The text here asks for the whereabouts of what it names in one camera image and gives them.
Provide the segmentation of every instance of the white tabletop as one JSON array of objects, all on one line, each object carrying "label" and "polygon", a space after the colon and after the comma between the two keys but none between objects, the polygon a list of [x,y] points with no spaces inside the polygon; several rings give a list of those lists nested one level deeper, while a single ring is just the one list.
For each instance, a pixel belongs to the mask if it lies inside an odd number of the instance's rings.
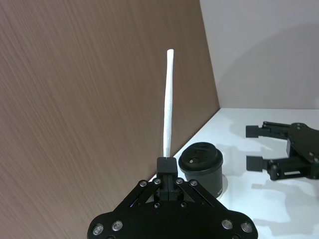
[{"label": "white tabletop", "polygon": [[[246,138],[246,125],[303,122],[319,129],[319,110],[221,109],[175,155],[195,142],[210,142],[224,157],[223,194],[228,209],[249,216],[259,239],[319,239],[319,180],[271,181],[266,171],[246,171],[246,155],[287,157],[285,140]],[[178,169],[179,177],[185,178]]]}]

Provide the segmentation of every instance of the wood grain wall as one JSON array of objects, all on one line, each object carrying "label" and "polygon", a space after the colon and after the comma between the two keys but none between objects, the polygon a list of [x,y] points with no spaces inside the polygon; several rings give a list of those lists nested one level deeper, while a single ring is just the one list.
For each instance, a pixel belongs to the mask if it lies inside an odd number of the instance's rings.
[{"label": "wood grain wall", "polygon": [[0,2],[0,237],[84,239],[217,110],[198,0]]}]

